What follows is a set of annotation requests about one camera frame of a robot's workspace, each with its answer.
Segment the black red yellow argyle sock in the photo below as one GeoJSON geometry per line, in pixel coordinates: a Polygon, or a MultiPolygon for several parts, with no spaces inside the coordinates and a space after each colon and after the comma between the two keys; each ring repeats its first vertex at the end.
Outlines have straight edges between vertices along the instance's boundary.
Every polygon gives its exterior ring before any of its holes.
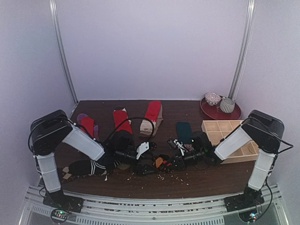
{"type": "Polygon", "coordinates": [[[168,162],[169,159],[170,159],[170,157],[168,155],[160,154],[154,158],[153,166],[160,172],[171,173],[172,172],[172,169],[171,169],[172,163],[168,162]]]}

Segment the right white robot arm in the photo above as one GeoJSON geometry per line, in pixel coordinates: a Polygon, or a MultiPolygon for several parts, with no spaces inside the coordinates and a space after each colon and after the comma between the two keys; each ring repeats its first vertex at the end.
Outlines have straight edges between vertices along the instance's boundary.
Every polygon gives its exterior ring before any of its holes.
{"type": "Polygon", "coordinates": [[[205,132],[191,138],[193,150],[185,150],[178,140],[170,138],[168,144],[178,151],[168,160],[174,170],[185,170],[187,166],[204,161],[208,165],[220,164],[236,150],[255,142],[258,157],[247,184],[249,189],[240,197],[240,203],[250,207],[258,200],[258,192],[272,172],[285,130],[283,122],[258,110],[253,110],[229,135],[213,146],[205,132]]]}

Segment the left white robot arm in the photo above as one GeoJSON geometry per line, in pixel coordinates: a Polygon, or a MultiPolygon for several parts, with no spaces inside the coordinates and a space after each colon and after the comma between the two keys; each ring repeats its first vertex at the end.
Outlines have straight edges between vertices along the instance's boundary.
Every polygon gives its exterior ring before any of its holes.
{"type": "Polygon", "coordinates": [[[84,155],[87,160],[69,165],[72,176],[103,175],[112,172],[120,164],[129,164],[137,168],[138,174],[146,174],[147,166],[140,161],[144,154],[150,153],[157,145],[149,139],[136,146],[133,140],[131,118],[124,107],[113,111],[115,129],[105,141],[98,141],[82,122],[74,123],[67,118],[63,110],[54,111],[38,120],[30,127],[28,147],[32,152],[37,170],[41,175],[49,200],[57,208],[67,204],[67,197],[60,191],[61,180],[54,152],[61,144],[67,144],[84,155]]]}

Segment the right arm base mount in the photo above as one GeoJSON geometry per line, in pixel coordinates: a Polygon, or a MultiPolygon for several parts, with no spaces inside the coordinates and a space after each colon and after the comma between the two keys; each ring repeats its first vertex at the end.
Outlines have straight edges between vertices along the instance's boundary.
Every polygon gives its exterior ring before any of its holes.
{"type": "Polygon", "coordinates": [[[257,205],[264,203],[261,191],[244,191],[243,194],[226,197],[224,199],[227,212],[239,211],[251,208],[251,210],[239,213],[240,219],[244,222],[255,222],[259,217],[257,205]]]}

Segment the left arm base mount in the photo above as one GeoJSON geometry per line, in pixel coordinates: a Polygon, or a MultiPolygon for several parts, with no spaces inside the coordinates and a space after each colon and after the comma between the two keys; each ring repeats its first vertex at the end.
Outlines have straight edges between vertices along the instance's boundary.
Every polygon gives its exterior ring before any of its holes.
{"type": "Polygon", "coordinates": [[[46,193],[43,204],[53,207],[50,219],[57,224],[62,224],[70,219],[72,213],[80,213],[83,207],[83,199],[65,194],[46,193]]]}

